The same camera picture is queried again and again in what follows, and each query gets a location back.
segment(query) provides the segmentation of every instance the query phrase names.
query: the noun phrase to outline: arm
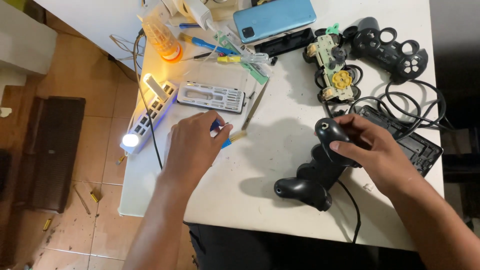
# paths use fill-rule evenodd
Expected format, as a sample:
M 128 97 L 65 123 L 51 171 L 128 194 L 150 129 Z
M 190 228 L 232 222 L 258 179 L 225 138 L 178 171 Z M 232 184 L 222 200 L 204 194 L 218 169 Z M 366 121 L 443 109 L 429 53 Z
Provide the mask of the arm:
M 392 202 L 427 268 L 480 269 L 480 239 L 417 172 L 390 133 L 357 114 L 335 121 L 364 148 L 345 142 L 332 142 L 330 148 L 365 168 Z
M 210 136 L 215 119 L 211 110 L 181 120 L 168 134 L 167 162 L 157 179 L 152 200 L 123 265 L 124 270 L 175 269 L 181 225 L 188 199 L 212 165 L 233 126 Z

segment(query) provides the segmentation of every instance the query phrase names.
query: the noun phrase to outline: led light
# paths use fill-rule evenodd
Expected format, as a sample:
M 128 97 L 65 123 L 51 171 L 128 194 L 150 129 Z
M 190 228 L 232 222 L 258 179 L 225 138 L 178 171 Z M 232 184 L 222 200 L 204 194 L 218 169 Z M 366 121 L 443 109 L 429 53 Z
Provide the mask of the led light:
M 123 136 L 122 142 L 127 147 L 135 147 L 138 144 L 138 136 L 135 134 L 127 134 Z

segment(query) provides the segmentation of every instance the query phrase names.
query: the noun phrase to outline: precision screwdriver set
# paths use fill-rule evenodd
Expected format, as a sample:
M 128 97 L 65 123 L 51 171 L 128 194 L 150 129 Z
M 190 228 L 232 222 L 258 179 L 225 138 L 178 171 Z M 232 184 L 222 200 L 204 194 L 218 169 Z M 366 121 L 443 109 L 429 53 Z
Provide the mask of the precision screwdriver set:
M 177 102 L 207 109 L 241 114 L 245 93 L 238 89 L 183 82 L 180 84 Z

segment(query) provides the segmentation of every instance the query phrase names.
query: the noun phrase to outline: phone camera module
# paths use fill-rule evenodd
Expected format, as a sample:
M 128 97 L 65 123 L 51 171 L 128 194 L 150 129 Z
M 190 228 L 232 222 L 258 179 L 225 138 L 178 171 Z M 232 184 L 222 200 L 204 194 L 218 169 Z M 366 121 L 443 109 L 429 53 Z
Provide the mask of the phone camera module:
M 242 33 L 244 38 L 249 38 L 255 35 L 255 32 L 253 31 L 252 27 L 247 27 L 242 29 Z

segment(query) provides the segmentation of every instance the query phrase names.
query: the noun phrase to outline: orange bottle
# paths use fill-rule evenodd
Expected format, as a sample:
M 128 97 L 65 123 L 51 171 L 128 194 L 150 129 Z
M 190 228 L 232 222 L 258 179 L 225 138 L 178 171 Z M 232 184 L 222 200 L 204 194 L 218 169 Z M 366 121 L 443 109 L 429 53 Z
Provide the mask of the orange bottle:
M 183 56 L 183 49 L 170 29 L 155 16 L 144 19 L 142 27 L 148 42 L 153 45 L 162 59 L 168 63 L 177 63 Z

